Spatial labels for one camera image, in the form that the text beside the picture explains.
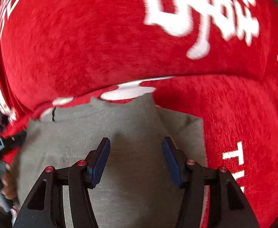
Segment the person's left hand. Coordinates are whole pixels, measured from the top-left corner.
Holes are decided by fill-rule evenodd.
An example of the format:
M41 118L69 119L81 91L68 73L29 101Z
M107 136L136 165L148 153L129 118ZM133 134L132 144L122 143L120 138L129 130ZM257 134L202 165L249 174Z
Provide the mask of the person's left hand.
M9 164L6 163L5 165L6 170L5 170L5 174L2 178L2 182L3 182L3 188L2 188L2 194L4 195L4 197L8 200L14 200L17 197L17 192L15 189L15 185L12 181L11 178L11 167Z

